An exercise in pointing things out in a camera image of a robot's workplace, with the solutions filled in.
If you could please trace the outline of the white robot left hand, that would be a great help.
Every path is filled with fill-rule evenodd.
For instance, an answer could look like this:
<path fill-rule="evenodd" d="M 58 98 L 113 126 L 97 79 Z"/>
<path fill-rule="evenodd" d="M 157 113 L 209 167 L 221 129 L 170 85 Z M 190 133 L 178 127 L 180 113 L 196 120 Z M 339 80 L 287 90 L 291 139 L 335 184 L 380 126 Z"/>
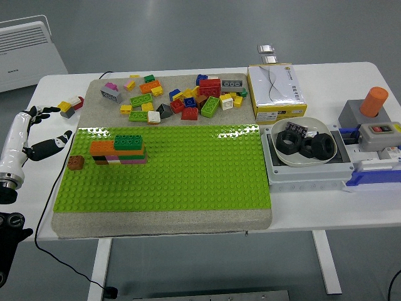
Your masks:
<path fill-rule="evenodd" d="M 1 154 L 1 186 L 19 189 L 24 182 L 23 164 L 27 159 L 41 161 L 64 149 L 72 135 L 70 130 L 54 139 L 28 145 L 31 126 L 60 111 L 58 107 L 33 106 L 15 116 Z"/>

